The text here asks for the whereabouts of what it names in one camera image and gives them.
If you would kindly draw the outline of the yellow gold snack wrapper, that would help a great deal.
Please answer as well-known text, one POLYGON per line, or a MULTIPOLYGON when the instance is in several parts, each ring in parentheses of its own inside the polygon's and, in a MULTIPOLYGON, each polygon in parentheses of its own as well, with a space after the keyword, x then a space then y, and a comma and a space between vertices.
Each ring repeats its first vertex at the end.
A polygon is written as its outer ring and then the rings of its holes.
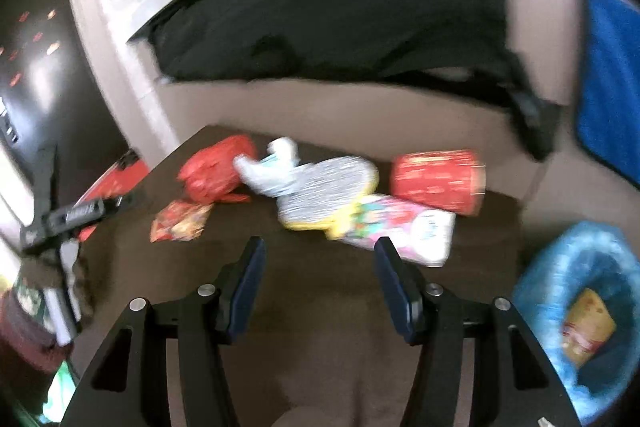
POLYGON ((576 367, 584 366, 612 337, 616 323, 600 296, 586 288, 563 323, 562 349, 576 367))

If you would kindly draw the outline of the silver yellow scouring sponge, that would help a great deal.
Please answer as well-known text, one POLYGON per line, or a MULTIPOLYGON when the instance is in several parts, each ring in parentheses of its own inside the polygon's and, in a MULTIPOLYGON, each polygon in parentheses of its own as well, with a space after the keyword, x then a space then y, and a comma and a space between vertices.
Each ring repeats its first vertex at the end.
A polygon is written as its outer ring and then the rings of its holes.
POLYGON ((322 231, 335 241, 352 226, 360 200, 378 186, 378 168, 358 156, 326 159, 311 165, 299 189, 277 200, 278 217, 293 231, 322 231))

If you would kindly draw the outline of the blue lined trash bin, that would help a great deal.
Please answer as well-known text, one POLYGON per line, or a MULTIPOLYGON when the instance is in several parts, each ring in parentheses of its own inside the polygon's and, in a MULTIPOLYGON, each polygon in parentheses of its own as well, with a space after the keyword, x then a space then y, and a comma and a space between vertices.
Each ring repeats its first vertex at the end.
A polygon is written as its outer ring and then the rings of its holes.
POLYGON ((582 425, 600 419, 639 366, 639 260, 623 233, 597 222, 574 225, 536 256, 512 303, 582 425))

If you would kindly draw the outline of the white kitchen counter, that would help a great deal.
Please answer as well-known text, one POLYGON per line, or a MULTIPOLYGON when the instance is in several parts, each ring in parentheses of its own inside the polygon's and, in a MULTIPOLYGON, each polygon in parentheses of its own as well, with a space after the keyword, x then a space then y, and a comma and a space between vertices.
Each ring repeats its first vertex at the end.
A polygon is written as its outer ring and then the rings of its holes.
MULTIPOLYGON (((285 79, 166 84, 137 31, 176 0, 70 0, 96 82, 127 142, 158 164, 208 124, 285 134, 378 157, 420 145, 518 153, 506 117, 461 98, 382 84, 285 79)), ((506 0, 509 36, 535 87, 570 101, 577 0, 506 0)))

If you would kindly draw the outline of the red small snack packet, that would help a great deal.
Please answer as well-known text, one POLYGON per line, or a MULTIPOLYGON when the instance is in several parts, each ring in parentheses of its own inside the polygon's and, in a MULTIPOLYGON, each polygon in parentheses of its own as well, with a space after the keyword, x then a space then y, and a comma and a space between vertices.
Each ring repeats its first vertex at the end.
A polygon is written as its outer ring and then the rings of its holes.
POLYGON ((212 205, 177 199, 154 217, 150 231, 150 242, 190 242, 204 231, 212 205))

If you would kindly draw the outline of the red plastic bag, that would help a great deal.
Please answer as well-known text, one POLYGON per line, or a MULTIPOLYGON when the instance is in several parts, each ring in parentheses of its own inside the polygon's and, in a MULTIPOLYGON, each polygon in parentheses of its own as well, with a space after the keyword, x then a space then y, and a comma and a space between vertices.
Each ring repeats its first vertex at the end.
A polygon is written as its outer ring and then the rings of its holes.
POLYGON ((233 165, 238 156, 257 158, 255 144, 246 134, 228 136, 191 156, 178 173, 186 196, 201 205, 248 202, 247 195, 235 193, 242 184, 233 165))

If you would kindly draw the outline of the cartoon tissue pack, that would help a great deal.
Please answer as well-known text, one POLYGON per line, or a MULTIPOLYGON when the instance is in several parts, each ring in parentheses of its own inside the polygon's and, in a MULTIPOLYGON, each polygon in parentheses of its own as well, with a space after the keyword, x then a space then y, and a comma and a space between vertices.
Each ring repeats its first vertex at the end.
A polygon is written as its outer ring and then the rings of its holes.
POLYGON ((373 251, 380 237, 388 237, 401 259, 442 267, 448 260, 456 215, 407 202, 390 195, 372 194, 360 200, 340 241, 373 251))

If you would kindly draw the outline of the red paper cup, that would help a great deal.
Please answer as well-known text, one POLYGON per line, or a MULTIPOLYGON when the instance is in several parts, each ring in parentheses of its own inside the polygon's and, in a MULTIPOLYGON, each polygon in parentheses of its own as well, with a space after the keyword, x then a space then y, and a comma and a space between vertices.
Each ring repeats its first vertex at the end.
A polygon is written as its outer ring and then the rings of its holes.
POLYGON ((434 150, 394 159, 390 193, 460 216, 480 212, 486 188, 485 165, 472 150, 434 150))

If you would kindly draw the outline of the white crumpled tissue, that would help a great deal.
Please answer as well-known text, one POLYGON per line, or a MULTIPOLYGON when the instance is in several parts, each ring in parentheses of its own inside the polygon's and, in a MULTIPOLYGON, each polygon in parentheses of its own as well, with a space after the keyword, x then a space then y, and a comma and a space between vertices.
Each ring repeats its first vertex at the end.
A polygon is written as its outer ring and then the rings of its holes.
POLYGON ((267 152, 268 155, 261 160, 245 154, 235 156, 232 161, 235 172, 254 193, 272 198, 293 194, 302 173, 297 145, 292 139, 282 136, 268 144, 267 152))

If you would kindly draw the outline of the blue cloth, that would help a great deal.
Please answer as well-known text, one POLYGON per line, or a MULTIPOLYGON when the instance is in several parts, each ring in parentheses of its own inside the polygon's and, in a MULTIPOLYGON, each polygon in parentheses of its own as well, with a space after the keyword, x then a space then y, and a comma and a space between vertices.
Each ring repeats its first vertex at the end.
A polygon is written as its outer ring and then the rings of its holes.
POLYGON ((639 185, 639 8, 582 0, 575 132, 594 160, 639 185))

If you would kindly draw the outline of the black bag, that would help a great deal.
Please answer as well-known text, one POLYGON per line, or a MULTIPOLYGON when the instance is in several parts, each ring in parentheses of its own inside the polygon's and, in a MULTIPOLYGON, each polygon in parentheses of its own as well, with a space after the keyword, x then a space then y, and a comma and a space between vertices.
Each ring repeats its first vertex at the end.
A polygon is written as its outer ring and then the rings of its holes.
POLYGON ((178 81, 299 78, 436 90, 504 108, 536 160, 560 109, 508 46, 506 0, 196 0, 149 33, 178 81))

